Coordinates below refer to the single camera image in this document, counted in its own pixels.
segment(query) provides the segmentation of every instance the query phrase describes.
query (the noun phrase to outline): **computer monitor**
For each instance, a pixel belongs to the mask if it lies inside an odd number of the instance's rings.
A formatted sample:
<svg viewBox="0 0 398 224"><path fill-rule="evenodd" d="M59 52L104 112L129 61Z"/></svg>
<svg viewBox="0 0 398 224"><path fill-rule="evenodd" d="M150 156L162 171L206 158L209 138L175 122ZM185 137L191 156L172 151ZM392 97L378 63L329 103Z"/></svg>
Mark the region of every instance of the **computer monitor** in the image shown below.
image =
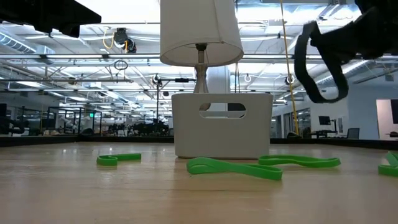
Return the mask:
<svg viewBox="0 0 398 224"><path fill-rule="evenodd" d="M329 116L319 116L319 124L320 125L330 125L330 117Z"/></svg>

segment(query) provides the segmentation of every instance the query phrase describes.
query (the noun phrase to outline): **lamp stem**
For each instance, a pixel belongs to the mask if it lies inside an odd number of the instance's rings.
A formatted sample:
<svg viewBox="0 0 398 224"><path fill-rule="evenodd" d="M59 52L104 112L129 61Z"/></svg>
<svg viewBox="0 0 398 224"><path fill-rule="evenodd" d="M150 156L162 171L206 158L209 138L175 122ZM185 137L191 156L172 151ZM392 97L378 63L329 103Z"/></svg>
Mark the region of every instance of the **lamp stem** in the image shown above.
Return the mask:
<svg viewBox="0 0 398 224"><path fill-rule="evenodd" d="M205 64L205 50L207 44L196 44L198 50L198 63L195 65L197 72L197 83L193 93L209 93L206 82L206 71L207 65ZM210 103L205 103L200 106L200 110L207 110L210 107Z"/></svg>

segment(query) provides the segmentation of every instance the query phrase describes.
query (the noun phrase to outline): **wooden table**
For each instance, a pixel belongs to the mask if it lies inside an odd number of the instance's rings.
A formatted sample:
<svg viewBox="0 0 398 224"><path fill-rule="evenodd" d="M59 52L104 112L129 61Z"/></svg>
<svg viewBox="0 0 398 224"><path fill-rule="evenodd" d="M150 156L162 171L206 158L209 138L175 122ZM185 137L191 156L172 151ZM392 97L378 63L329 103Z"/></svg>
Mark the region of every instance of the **wooden table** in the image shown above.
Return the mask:
<svg viewBox="0 0 398 224"><path fill-rule="evenodd" d="M271 154L340 157L335 169L283 168L282 181L190 176L173 144L75 143L0 149L1 223L398 223L387 151L272 145ZM98 167L99 154L141 152Z"/></svg>

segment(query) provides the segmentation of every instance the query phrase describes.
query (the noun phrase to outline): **green rubber band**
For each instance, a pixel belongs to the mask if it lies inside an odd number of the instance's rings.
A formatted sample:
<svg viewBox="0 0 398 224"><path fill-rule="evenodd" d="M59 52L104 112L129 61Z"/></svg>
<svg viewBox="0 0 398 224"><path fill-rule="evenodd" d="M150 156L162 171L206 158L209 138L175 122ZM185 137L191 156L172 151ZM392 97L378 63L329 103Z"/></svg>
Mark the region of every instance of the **green rubber band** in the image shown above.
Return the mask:
<svg viewBox="0 0 398 224"><path fill-rule="evenodd" d="M390 165L379 165L379 174L398 177L398 154L388 152L386 159Z"/></svg>
<svg viewBox="0 0 398 224"><path fill-rule="evenodd" d="M187 162L187 170L190 174L236 172L270 180L280 180L282 178L282 170L276 167L257 164L235 164L205 157L190 159Z"/></svg>
<svg viewBox="0 0 398 224"><path fill-rule="evenodd" d="M341 164L339 158L319 159L308 156L294 156L294 155L269 155L261 156L259 158L260 165L279 165L279 164L297 164L312 168L326 168L335 167Z"/></svg>
<svg viewBox="0 0 398 224"><path fill-rule="evenodd" d="M97 157L97 164L101 166L117 166L118 161L136 161L141 160L141 154L119 154L105 155Z"/></svg>

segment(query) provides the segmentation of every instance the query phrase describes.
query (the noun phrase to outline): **lamp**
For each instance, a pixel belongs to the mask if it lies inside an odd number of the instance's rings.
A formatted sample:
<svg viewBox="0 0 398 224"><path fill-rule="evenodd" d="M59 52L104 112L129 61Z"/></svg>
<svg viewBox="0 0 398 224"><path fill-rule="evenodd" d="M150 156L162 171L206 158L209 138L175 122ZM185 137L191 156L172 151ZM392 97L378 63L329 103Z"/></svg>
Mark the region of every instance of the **lamp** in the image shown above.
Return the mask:
<svg viewBox="0 0 398 224"><path fill-rule="evenodd" d="M195 67L194 93L208 93L208 67L229 65L243 57L233 1L161 0L160 21L160 61Z"/></svg>

